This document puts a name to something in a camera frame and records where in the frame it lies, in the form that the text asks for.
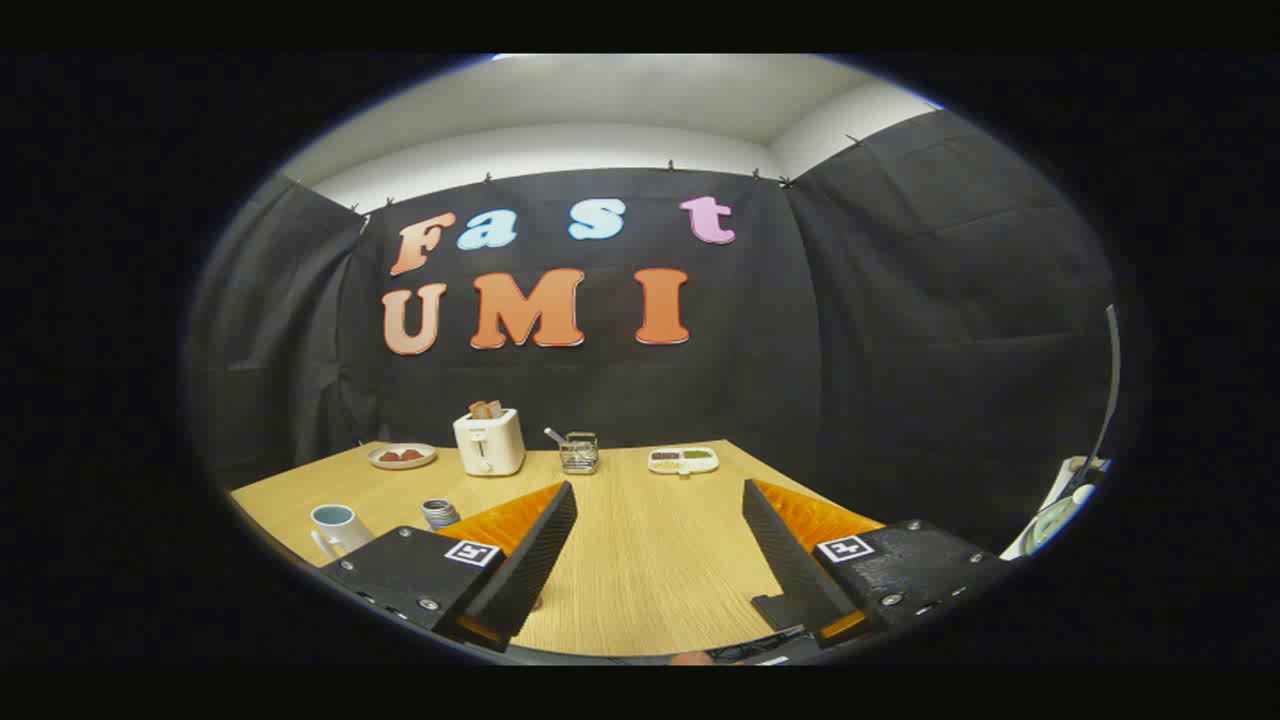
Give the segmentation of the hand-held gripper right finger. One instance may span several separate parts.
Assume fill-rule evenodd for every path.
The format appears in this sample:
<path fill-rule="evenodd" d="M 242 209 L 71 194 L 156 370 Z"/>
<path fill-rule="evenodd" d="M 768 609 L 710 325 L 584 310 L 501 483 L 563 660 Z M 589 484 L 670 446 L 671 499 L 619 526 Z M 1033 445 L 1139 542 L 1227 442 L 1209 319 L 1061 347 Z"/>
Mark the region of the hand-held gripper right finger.
<path fill-rule="evenodd" d="M 886 525 L 764 480 L 745 480 L 742 518 L 781 589 L 753 603 L 822 650 L 900 633 L 1012 573 L 1012 561 L 929 521 Z"/>

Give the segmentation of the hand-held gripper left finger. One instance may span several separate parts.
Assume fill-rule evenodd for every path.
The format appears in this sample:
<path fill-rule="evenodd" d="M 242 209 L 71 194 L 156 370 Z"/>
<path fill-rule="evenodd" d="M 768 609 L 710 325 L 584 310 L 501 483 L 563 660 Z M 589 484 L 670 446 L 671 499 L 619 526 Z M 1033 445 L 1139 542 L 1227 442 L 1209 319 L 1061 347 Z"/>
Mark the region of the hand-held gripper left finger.
<path fill-rule="evenodd" d="M 507 650 L 549 580 L 579 511 L 561 482 L 440 530 L 397 527 L 320 573 L 426 633 Z"/>

